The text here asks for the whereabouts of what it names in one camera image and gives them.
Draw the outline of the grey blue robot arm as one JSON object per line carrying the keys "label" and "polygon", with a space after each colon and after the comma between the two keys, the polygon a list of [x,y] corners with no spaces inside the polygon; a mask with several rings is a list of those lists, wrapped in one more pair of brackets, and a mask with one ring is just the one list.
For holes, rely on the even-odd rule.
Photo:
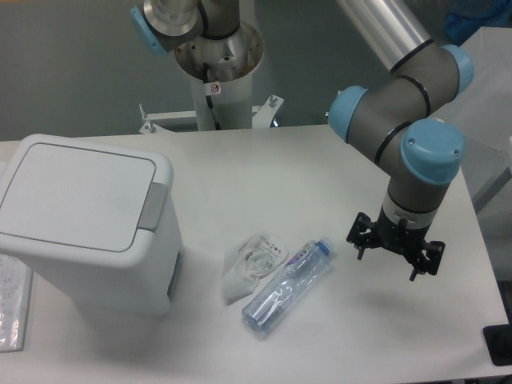
{"label": "grey blue robot arm", "polygon": [[[359,252],[400,254],[413,275],[434,275],[445,245],[425,236],[459,171],[465,141],[432,113],[468,87],[473,63],[457,46],[438,46],[402,1],[340,7],[392,76],[376,91],[344,89],[328,111],[331,129],[390,178],[378,219],[359,214],[347,240]],[[173,53],[188,75],[200,130],[253,126],[250,76],[263,47],[241,20],[238,2],[144,1],[130,16],[151,52]]]}

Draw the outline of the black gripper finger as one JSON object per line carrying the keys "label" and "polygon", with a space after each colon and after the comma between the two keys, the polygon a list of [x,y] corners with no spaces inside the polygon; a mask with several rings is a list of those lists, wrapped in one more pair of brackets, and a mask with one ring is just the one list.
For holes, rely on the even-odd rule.
{"label": "black gripper finger", "polygon": [[441,264],[446,244],[441,241],[422,241],[419,247],[408,250],[404,258],[413,269],[409,280],[413,282],[418,275],[429,274],[435,276]]}
{"label": "black gripper finger", "polygon": [[377,223],[372,222],[367,214],[359,212],[346,240],[358,251],[357,260],[362,260],[365,250],[380,247]]}

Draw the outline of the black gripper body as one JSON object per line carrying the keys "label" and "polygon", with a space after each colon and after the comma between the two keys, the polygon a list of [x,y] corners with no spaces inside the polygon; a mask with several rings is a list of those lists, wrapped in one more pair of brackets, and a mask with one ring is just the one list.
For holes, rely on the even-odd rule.
{"label": "black gripper body", "polygon": [[381,208],[376,221],[374,248],[383,248],[396,254],[417,254],[428,249],[426,233],[433,221],[433,213],[411,213]]}

